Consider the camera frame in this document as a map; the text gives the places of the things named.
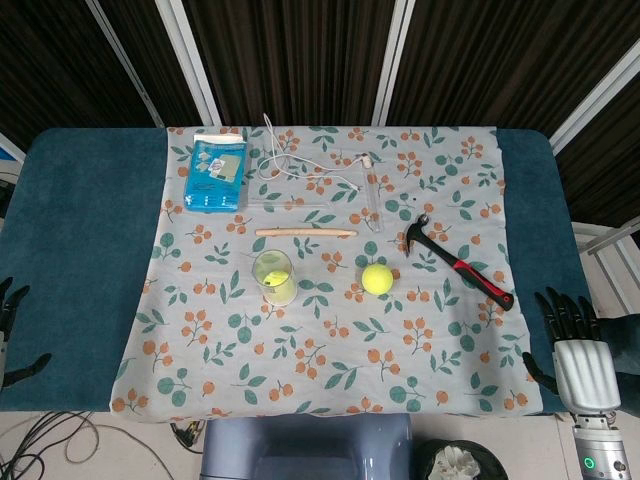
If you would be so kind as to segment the left robot hand black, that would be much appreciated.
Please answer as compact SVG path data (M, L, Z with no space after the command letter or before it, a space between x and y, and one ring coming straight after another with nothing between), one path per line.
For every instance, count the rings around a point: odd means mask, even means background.
M17 309L30 290L30 286L25 285L11 293L8 298L5 298L12 283L12 277L7 277L1 282L1 389L6 389L20 381L35 376L44 370L52 359L52 354L47 352L40 355L28 366L12 371L6 370L9 340L15 323Z

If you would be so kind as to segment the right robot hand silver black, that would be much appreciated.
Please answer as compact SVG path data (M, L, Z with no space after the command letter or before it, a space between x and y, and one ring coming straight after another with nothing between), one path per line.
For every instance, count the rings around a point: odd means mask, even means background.
M544 294L537 292L535 300L551 344L554 374L545 374L533 355L524 352L529 375L572 414L595 416L616 410L621 398L613 357L592 304L583 296L574 301L551 287Z

